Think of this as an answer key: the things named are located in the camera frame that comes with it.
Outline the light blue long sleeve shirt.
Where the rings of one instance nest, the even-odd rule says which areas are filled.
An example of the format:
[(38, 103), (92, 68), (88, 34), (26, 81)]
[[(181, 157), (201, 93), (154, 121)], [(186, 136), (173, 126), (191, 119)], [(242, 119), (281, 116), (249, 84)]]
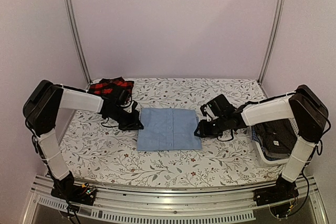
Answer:
[(194, 135), (198, 117), (194, 110), (143, 108), (138, 131), (138, 151), (201, 150), (201, 139)]

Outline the red black plaid shirt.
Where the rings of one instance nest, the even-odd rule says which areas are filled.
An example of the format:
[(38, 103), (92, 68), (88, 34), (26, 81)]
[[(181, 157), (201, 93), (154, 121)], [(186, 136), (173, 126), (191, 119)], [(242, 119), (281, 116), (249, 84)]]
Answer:
[(122, 77), (101, 79), (98, 83), (90, 85), (88, 93), (103, 97), (127, 99), (132, 94), (133, 87), (134, 81), (127, 81)]

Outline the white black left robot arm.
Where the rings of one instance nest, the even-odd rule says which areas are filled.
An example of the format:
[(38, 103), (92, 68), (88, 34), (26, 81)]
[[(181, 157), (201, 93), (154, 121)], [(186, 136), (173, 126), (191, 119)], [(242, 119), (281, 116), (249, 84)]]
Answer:
[(117, 122), (121, 131), (144, 128), (137, 102), (130, 92), (115, 83), (98, 88), (77, 89), (42, 80), (23, 107), (25, 125), (32, 133), (36, 152), (47, 166), (54, 187), (67, 200), (78, 195), (72, 172), (66, 165), (56, 137), (56, 121), (61, 109), (82, 110), (100, 114), (103, 119)]

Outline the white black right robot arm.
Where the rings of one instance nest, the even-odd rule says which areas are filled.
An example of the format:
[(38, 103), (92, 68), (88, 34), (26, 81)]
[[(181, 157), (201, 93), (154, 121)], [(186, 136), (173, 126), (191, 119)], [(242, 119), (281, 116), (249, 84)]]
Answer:
[(276, 201), (291, 194), (297, 177), (313, 156), (322, 137), (331, 129), (329, 112), (307, 85), (295, 91), (261, 101), (247, 101), (234, 107), (220, 94), (201, 106), (198, 137), (220, 137), (225, 131), (253, 128), (267, 145), (278, 142), (289, 156), (271, 196)]

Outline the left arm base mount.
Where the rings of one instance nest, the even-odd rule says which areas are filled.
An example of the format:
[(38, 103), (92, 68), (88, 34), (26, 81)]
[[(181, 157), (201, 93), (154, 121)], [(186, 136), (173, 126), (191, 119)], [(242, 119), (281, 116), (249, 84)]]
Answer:
[(94, 185), (84, 183), (82, 185), (70, 184), (54, 184), (51, 190), (53, 197), (64, 199), (69, 202), (76, 202), (83, 205), (92, 206), (97, 194), (97, 188)]

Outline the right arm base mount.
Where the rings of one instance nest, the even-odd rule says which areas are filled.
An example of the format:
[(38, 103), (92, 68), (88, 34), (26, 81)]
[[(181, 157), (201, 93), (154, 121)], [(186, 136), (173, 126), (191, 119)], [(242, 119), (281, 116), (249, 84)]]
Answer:
[(275, 184), (274, 186), (259, 188), (253, 191), (253, 201), (257, 206), (263, 206), (293, 199), (299, 196), (296, 183)]

